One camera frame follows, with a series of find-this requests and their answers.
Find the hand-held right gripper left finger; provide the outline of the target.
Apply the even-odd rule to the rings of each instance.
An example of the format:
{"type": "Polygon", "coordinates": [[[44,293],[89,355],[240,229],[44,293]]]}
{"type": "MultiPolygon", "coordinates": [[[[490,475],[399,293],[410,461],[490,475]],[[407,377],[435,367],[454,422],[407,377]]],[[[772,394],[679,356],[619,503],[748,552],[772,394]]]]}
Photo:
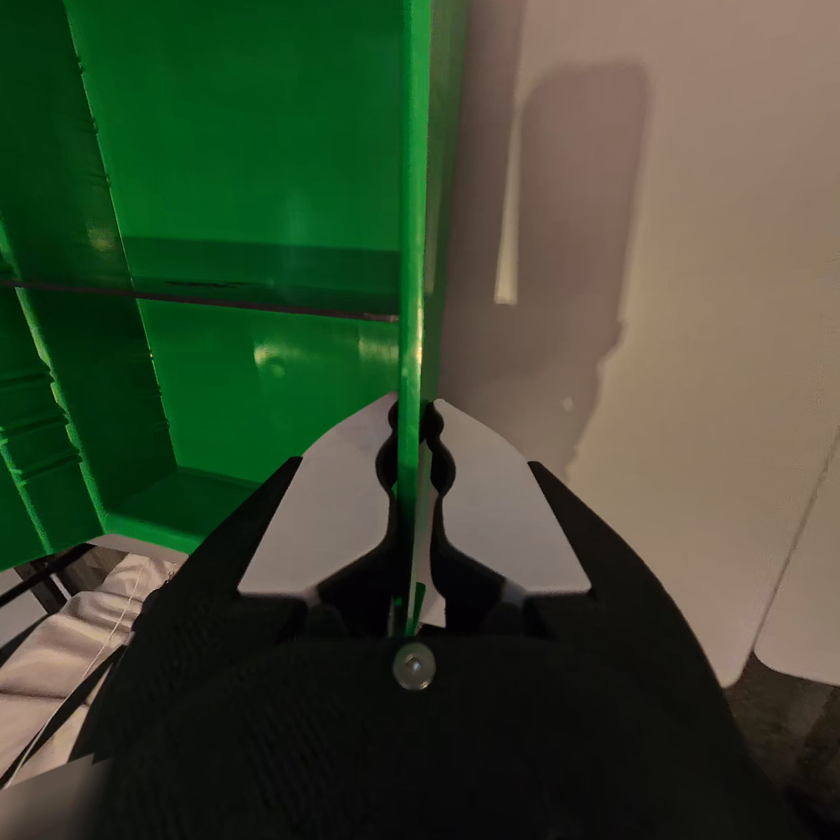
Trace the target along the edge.
{"type": "Polygon", "coordinates": [[[396,393],[386,393],[304,452],[239,594],[317,603],[321,585],[384,541],[391,503],[376,459],[392,435],[389,414],[396,402],[396,393]]]}

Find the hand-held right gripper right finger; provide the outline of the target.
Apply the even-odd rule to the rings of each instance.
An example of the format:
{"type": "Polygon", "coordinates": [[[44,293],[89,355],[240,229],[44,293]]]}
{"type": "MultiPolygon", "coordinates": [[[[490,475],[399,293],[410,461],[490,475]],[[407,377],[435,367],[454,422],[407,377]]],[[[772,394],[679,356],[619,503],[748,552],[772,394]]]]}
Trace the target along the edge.
{"type": "Polygon", "coordinates": [[[505,438],[438,398],[425,442],[436,491],[430,571],[443,597],[590,592],[529,463],[505,438]]]}

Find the green plastic bin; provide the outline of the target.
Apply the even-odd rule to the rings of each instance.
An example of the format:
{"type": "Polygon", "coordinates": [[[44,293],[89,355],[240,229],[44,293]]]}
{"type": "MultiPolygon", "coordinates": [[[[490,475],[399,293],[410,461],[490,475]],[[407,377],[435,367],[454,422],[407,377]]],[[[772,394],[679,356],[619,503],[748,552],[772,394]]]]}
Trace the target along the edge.
{"type": "Polygon", "coordinates": [[[2,2],[2,569],[191,552],[389,392],[410,633],[467,2],[2,2]]]}

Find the person's pale clothing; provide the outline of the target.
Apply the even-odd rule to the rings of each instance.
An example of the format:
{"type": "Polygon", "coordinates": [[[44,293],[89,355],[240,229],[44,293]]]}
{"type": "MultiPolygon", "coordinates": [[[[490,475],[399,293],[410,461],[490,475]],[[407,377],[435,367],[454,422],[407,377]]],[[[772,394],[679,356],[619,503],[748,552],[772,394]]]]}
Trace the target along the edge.
{"type": "Polygon", "coordinates": [[[147,596],[185,558],[127,555],[96,591],[74,595],[1,668],[1,771],[16,765],[57,709],[129,635],[147,596]]]}

